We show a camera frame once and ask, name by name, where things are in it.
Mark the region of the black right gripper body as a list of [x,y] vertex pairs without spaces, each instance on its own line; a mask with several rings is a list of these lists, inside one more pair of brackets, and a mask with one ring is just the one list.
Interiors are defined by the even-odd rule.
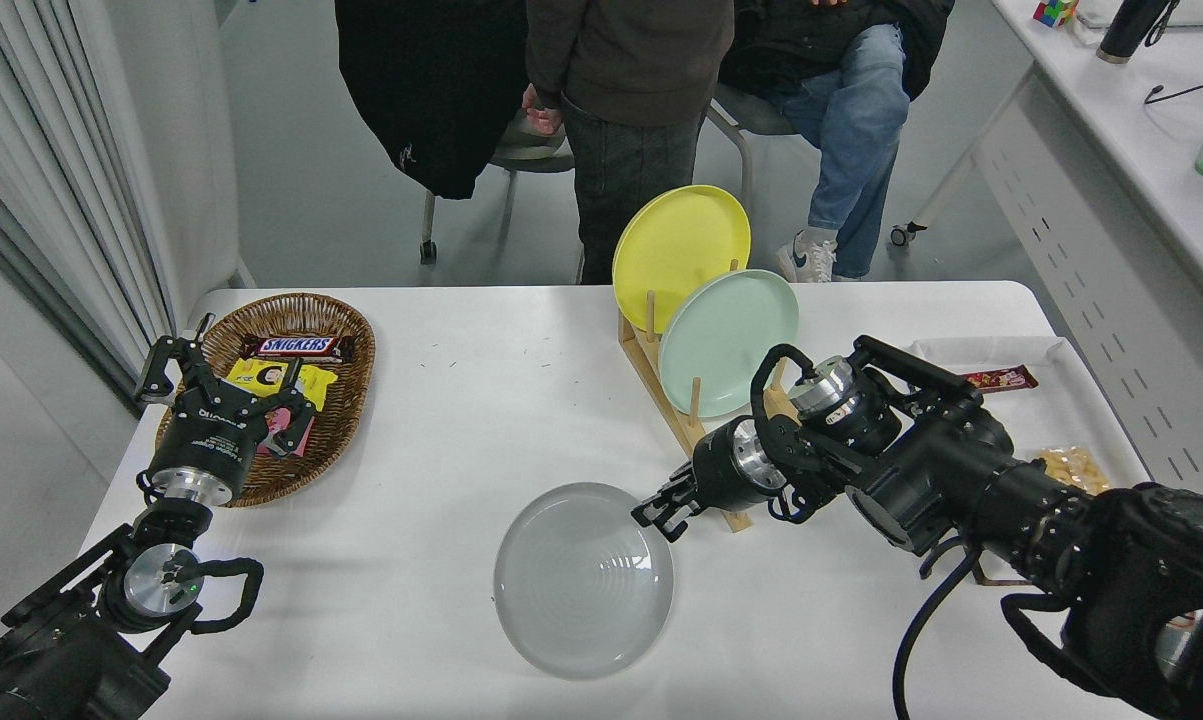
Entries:
[[739,469],[735,462],[735,430],[743,418],[728,423],[706,434],[691,456],[694,480],[694,501],[703,508],[721,508],[743,512],[764,501],[764,493]]

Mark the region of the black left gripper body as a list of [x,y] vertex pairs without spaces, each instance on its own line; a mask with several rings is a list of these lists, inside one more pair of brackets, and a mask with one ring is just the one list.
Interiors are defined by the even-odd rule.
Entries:
[[147,469],[154,490],[241,490],[257,446],[267,436],[262,416],[207,407],[200,395],[180,395]]

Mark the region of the standing person's hand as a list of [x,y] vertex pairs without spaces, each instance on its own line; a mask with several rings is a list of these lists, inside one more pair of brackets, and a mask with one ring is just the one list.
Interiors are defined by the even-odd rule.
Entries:
[[543,105],[540,94],[537,91],[537,87],[525,87],[522,105],[520,106],[522,106],[525,119],[529,123],[533,132],[543,136],[552,136],[563,127],[563,113],[559,109],[546,108]]

